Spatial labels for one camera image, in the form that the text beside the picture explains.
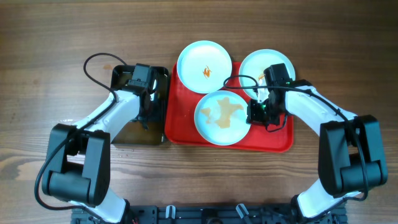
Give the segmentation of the white plate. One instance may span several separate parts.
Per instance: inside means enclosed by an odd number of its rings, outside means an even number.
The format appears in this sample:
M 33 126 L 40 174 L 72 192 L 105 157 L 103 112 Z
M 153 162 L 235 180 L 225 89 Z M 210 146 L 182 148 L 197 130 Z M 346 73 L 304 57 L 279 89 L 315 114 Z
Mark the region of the white plate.
M 241 63 L 239 75 L 253 77 L 259 83 L 264 70 L 279 63 L 285 64 L 289 77 L 295 80 L 296 74 L 292 62 L 284 54 L 272 49 L 261 49 L 249 54 Z
M 232 91 L 219 90 L 205 95 L 196 105 L 193 120 L 203 139 L 217 146 L 242 140 L 250 130 L 246 101 Z
M 231 73 L 229 53 L 220 44 L 209 40 L 199 40 L 186 46 L 177 60 L 180 81 L 195 93 L 220 90 Z

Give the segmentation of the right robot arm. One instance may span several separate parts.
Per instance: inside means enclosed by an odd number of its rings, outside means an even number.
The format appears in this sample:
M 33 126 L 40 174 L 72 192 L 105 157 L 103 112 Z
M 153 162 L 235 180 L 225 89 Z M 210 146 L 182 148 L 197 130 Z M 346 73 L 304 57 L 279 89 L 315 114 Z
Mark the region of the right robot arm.
M 318 180 L 293 197 L 289 219 L 319 220 L 348 200 L 363 201 L 387 182 L 379 121 L 358 116 L 324 96 L 306 80 L 293 80 L 283 63 L 266 68 L 251 86 L 257 98 L 248 106 L 248 123 L 278 126 L 280 116 L 300 118 L 319 137 Z

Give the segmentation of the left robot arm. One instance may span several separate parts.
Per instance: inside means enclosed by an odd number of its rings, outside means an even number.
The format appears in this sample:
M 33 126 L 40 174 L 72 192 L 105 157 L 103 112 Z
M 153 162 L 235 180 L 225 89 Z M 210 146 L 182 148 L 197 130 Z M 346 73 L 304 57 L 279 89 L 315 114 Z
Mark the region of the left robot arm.
M 43 192 L 67 202 L 66 209 L 81 212 L 86 222 L 137 222 L 130 203 L 109 186 L 110 146 L 164 141 L 169 81 L 164 67 L 116 66 L 102 105 L 75 124 L 51 130 L 35 196 Z

